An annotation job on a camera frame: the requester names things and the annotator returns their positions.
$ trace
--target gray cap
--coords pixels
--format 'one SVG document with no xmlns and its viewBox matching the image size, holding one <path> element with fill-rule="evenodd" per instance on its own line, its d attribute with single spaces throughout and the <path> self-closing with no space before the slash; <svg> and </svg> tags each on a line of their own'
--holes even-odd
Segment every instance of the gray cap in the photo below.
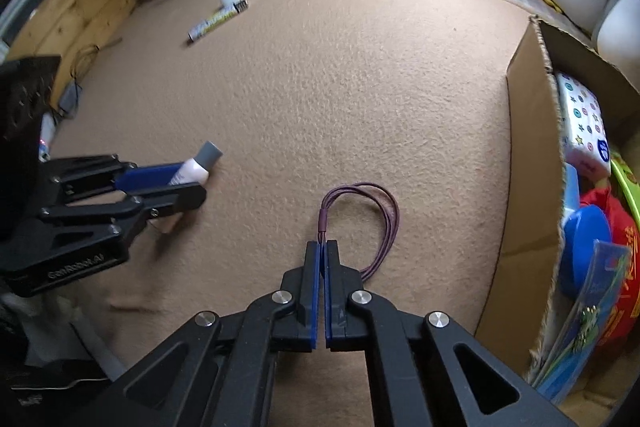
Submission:
<svg viewBox="0 0 640 427">
<path fill-rule="evenodd" d="M 219 160 L 220 156 L 222 156 L 222 151 L 220 149 L 211 142 L 204 142 L 204 145 L 200 148 L 198 154 L 196 154 L 193 159 L 196 160 L 196 163 L 200 167 L 210 171 L 213 164 Z"/>
</svg>

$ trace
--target red bag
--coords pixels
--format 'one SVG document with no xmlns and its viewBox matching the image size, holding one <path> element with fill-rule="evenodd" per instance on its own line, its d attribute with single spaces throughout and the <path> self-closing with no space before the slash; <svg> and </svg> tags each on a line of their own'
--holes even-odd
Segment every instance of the red bag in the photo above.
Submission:
<svg viewBox="0 0 640 427">
<path fill-rule="evenodd" d="M 640 315 L 640 280 L 636 273 L 638 267 L 638 227 L 622 204 L 611 194 L 611 187 L 594 188 L 580 197 L 580 205 L 595 204 L 604 212 L 609 221 L 611 237 L 617 245 L 625 245 L 631 250 L 626 280 L 622 285 L 618 302 L 613 307 L 599 346 L 617 339 L 623 340 L 633 328 Z"/>
</svg>

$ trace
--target silver screw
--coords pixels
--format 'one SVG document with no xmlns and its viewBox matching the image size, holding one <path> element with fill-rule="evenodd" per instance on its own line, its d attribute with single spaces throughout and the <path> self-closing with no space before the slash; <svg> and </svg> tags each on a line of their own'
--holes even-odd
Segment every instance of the silver screw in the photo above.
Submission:
<svg viewBox="0 0 640 427">
<path fill-rule="evenodd" d="M 444 328 L 449 324 L 449 315 L 445 312 L 431 312 L 429 314 L 429 323 L 436 328 Z"/>
<path fill-rule="evenodd" d="M 273 294 L 271 295 L 271 300 L 273 302 L 277 302 L 278 304 L 287 304 L 291 302 L 292 298 L 293 295 L 291 295 L 291 293 L 286 290 L 278 290 L 276 292 L 273 292 Z"/>
<path fill-rule="evenodd" d="M 216 321 L 214 312 L 200 312 L 196 315 L 196 324 L 203 328 L 208 328 Z"/>
<path fill-rule="evenodd" d="M 371 302 L 371 294 L 366 290 L 357 290 L 351 294 L 351 300 L 358 304 L 367 304 Z"/>
</svg>

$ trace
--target carpet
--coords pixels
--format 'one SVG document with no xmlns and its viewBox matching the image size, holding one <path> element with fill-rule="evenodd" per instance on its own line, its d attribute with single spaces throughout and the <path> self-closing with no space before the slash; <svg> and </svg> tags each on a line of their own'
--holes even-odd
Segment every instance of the carpet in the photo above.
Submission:
<svg viewBox="0 0 640 427">
<path fill-rule="evenodd" d="M 98 56 L 53 156 L 175 162 L 205 140 L 225 155 L 174 234 L 148 228 L 127 264 L 66 291 L 131 365 L 197 311 L 239 312 L 277 289 L 316 237 L 324 193 L 370 180 L 395 194 L 401 224 L 367 288 L 473 331 L 509 187 L 504 73 L 528 14 L 503 0 L 248 1 L 187 48 L 219 0 L 155 0 Z M 381 226 L 371 204 L 344 197 L 327 235 L 364 267 Z M 319 344 L 282 357 L 272 425 L 371 425 L 364 356 Z"/>
</svg>

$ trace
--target blue logo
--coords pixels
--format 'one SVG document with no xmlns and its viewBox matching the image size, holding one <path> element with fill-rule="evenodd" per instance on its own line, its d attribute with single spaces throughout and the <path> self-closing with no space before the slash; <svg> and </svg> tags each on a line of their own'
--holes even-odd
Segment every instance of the blue logo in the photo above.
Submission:
<svg viewBox="0 0 640 427">
<path fill-rule="evenodd" d="M 604 140 L 598 140 L 598 152 L 600 153 L 602 161 L 609 161 L 609 146 L 607 145 L 607 142 Z"/>
</svg>

